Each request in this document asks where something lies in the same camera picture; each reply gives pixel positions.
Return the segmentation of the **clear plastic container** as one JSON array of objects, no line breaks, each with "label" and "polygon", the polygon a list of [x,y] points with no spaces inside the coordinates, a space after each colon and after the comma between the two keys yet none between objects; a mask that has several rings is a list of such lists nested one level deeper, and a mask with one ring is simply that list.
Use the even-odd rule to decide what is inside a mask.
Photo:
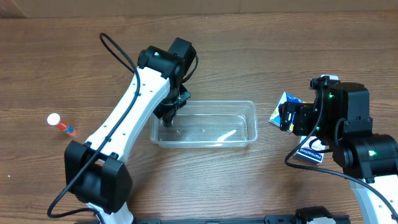
[{"label": "clear plastic container", "polygon": [[258,138],[256,106],[252,101],[187,101],[171,127],[150,119],[150,140],[162,148],[197,149],[245,147]]}]

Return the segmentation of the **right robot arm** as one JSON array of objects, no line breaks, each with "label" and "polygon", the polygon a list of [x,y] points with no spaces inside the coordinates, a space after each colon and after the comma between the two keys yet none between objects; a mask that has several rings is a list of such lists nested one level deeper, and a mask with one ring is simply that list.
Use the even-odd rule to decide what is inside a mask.
[{"label": "right robot arm", "polygon": [[343,170],[293,164],[288,158],[285,164],[349,180],[365,223],[397,223],[397,141],[373,133],[368,89],[333,75],[311,79],[310,89],[315,91],[313,103],[278,106],[280,130],[304,141],[316,137]]}]

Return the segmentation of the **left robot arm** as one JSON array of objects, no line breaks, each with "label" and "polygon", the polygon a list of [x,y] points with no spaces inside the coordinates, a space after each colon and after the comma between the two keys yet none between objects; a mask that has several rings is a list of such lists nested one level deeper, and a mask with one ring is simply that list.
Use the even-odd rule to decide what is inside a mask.
[{"label": "left robot arm", "polygon": [[126,164],[134,142],[151,115],[170,127],[190,98],[184,87],[198,65],[192,43],[177,37],[168,50],[150,46],[134,63],[120,62],[134,77],[106,121],[84,143],[72,141],[64,153],[67,192],[85,203],[97,223],[132,223],[127,207],[132,179]]}]

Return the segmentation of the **white blue Hansaplast box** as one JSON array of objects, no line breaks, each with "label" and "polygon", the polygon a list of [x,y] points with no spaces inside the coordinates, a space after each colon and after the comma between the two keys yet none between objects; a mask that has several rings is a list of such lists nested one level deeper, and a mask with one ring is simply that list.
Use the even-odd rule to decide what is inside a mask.
[{"label": "white blue Hansaplast box", "polygon": [[311,162],[313,164],[320,164],[323,162],[324,151],[326,147],[321,144],[315,136],[311,136],[300,149],[294,154],[294,157]]}]

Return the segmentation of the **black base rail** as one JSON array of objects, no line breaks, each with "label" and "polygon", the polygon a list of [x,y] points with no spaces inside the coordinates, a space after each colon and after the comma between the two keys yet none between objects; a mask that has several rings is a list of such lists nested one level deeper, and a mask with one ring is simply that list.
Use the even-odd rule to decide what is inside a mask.
[{"label": "black base rail", "polygon": [[222,219],[133,219],[116,218],[106,221],[105,215],[94,208],[79,208],[71,215],[79,212],[93,212],[98,221],[91,223],[132,223],[132,224],[350,224],[349,215],[332,215],[325,207],[305,207],[295,211],[295,215],[266,215],[264,218],[222,218]]}]

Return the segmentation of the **orange tube white cap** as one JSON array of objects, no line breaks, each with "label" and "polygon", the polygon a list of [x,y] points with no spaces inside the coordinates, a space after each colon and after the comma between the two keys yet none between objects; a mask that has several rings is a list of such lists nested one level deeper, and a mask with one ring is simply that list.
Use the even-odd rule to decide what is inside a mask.
[{"label": "orange tube white cap", "polygon": [[55,126],[59,130],[63,131],[65,134],[75,137],[78,134],[77,129],[72,125],[64,121],[58,113],[52,113],[47,116],[47,123],[51,126]]}]

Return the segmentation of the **blue yellow VapoDrops box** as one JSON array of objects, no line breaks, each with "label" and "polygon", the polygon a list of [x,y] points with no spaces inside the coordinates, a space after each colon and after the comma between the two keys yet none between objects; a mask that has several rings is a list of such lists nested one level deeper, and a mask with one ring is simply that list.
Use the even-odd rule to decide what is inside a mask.
[{"label": "blue yellow VapoDrops box", "polygon": [[292,133],[294,130],[295,106],[305,103],[293,95],[283,92],[268,122],[281,130]]}]

